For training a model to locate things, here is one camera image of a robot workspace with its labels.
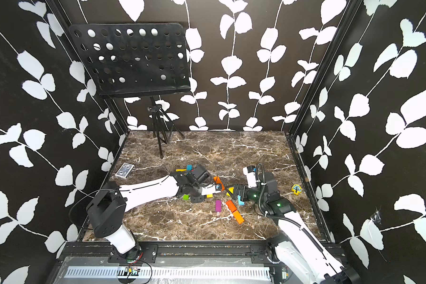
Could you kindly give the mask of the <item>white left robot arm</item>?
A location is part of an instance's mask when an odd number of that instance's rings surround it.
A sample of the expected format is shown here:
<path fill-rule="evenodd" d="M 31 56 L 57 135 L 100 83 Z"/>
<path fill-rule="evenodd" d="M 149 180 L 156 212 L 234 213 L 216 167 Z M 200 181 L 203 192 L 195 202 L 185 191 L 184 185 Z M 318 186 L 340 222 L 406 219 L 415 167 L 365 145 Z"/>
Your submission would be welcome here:
<path fill-rule="evenodd" d="M 199 203 L 222 189 L 219 180 L 202 165 L 197 165 L 191 170 L 172 172 L 160 179 L 133 185 L 118 186 L 110 182 L 98 191 L 86 206 L 86 212 L 95 237 L 109 241 L 112 254 L 132 265 L 143 259 L 144 252 L 123 222 L 126 212 L 162 198 L 184 195 L 188 195 L 192 203 Z"/>

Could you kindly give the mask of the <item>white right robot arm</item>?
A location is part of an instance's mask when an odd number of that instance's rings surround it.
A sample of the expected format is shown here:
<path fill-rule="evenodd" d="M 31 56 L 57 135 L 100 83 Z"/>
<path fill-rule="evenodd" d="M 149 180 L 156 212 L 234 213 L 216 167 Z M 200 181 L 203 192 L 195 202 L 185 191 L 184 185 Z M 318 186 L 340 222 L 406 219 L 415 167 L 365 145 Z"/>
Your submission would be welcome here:
<path fill-rule="evenodd" d="M 275 176 L 261 163 L 243 169 L 246 184 L 225 186 L 233 200 L 251 202 L 258 215 L 272 220 L 282 232 L 268 240 L 267 258 L 284 264 L 303 284 L 359 284 L 359 274 L 338 252 L 327 248 L 309 230 L 294 205 L 278 189 Z"/>

